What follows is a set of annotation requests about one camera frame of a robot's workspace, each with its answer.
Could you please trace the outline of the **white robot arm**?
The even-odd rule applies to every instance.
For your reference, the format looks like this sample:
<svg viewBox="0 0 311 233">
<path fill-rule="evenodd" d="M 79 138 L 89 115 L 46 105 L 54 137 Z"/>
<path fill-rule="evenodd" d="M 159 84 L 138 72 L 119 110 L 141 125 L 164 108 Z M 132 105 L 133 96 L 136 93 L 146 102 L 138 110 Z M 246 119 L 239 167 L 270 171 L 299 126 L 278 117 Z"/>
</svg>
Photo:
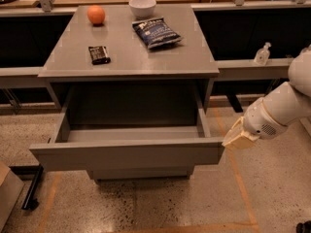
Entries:
<svg viewBox="0 0 311 233">
<path fill-rule="evenodd" d="M 303 51 L 288 70 L 289 80 L 260 97 L 226 133 L 223 146 L 231 150 L 252 147 L 258 139 L 283 134 L 290 124 L 311 116 L 311 51 Z"/>
</svg>

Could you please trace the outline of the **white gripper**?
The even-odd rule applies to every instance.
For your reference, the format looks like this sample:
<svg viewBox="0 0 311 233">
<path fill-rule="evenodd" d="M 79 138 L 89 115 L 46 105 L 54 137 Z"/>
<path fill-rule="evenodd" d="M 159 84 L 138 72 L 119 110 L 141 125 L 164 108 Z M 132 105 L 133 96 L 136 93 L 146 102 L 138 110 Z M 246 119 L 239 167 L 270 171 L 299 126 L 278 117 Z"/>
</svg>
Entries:
<svg viewBox="0 0 311 233">
<path fill-rule="evenodd" d="M 273 139 L 288 129 L 277 122 L 265 108 L 263 98 L 256 100 L 226 133 L 223 146 L 230 150 L 251 148 L 260 137 Z"/>
</svg>

